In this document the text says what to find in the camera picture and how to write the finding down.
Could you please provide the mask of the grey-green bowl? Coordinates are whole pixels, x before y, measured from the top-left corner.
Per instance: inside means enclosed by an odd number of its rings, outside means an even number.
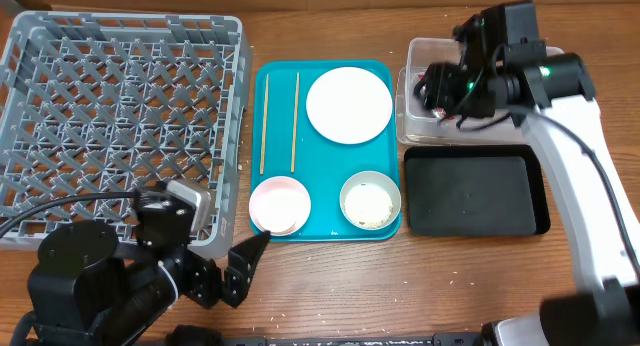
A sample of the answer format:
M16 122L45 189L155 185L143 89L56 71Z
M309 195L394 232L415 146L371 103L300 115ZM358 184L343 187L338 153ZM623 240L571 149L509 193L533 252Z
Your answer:
M351 225L373 232L398 220L402 198L397 183L389 176L377 171L361 171L343 184L339 205Z

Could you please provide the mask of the red snack wrapper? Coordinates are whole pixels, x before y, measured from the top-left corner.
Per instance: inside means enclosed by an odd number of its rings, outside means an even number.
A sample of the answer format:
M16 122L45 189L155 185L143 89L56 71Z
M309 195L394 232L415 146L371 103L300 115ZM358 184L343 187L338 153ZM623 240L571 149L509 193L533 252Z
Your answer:
M443 108L436 108L429 103L429 81L427 73L419 77L418 83L414 86L413 95L419 100L421 107L430 112L438 120L452 120L453 116L448 116Z

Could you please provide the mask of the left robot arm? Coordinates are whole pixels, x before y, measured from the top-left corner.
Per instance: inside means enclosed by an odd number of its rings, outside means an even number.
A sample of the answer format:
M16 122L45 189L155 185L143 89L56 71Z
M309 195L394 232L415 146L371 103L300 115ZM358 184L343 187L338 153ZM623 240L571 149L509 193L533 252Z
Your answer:
M220 297L214 261L169 243L123 244L100 221L63 225L38 248L33 305L13 345L131 345L181 296L204 308Z

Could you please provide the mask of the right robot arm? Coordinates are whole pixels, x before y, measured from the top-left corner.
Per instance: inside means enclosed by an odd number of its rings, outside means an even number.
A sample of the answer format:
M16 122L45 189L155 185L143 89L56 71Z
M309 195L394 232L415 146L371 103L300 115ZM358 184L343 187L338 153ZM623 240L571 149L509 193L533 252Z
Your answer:
M401 205L431 235L461 227L536 226L526 182L508 171L495 146L464 137L493 126L518 131L547 177L573 258L576 294L486 325L479 345L635 345L639 341L639 222L610 157L591 77L574 53L551 55L530 0L487 8L455 27L454 56L422 68L401 95L418 105L427 131L454 120L449 147L383 150L395 122L394 95L367 66L275 62L257 74L252 195L255 231L289 241L308 232L347 239L363 233L346 196L366 192L381 228L395 228Z

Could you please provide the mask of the large white plate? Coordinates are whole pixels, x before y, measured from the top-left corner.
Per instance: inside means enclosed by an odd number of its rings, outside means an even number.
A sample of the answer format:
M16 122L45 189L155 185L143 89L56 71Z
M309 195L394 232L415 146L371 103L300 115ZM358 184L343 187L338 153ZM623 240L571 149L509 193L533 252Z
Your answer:
M390 122L391 92L373 72L340 67L319 76L306 96L306 114L326 139L345 145L368 142Z

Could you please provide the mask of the small pink plate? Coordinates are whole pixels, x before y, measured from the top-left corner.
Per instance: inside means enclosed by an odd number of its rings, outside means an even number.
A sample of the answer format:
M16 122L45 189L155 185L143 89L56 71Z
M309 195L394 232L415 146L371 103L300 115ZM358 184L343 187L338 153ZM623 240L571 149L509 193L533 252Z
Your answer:
M288 236L301 229L311 214L311 197L294 178L274 176L261 182L251 193L249 215L261 231Z

